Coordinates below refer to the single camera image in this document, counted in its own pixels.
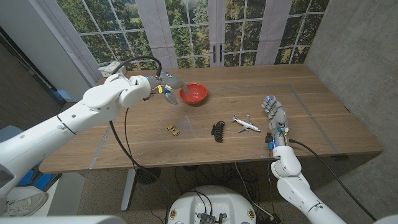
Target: table leg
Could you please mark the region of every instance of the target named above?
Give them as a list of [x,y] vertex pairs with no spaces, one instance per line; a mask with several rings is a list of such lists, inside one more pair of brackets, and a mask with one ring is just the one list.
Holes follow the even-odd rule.
[[123,198],[122,198],[122,205],[121,205],[122,212],[126,212],[130,207],[135,179],[136,179],[136,171],[134,169],[129,169],[129,173],[127,174],[127,179],[126,179],[126,186],[124,187]]

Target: window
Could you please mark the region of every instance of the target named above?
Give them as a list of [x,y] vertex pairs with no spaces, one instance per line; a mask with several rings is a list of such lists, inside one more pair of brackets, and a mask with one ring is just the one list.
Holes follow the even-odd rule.
[[293,0],[275,64],[304,63],[329,0]]
[[210,67],[207,0],[165,0],[179,68]]
[[227,0],[224,66],[254,65],[265,0]]
[[[97,63],[152,55],[135,0],[57,0]],[[152,61],[128,70],[156,69]]]

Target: white sneaker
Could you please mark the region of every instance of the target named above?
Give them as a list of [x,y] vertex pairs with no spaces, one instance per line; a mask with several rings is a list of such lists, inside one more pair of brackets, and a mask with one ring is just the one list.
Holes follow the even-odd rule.
[[28,198],[7,203],[4,217],[31,216],[40,209],[49,197],[48,193],[38,193]]

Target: door handle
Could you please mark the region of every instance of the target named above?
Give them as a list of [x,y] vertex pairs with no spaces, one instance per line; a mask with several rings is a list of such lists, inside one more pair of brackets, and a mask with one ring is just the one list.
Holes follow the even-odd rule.
[[212,52],[207,52],[208,54],[213,54],[213,63],[216,63],[216,46],[213,46]]
[[223,45],[220,44],[220,63],[223,61]]
[[223,45],[220,44],[220,62],[223,61],[223,53],[229,52],[229,50],[223,50]]

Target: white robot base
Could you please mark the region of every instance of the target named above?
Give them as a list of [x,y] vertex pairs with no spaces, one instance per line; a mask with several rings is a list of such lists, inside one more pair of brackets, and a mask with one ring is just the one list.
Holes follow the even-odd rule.
[[169,223],[220,223],[255,224],[253,206],[242,195],[222,186],[205,185],[197,187],[179,197],[171,206]]

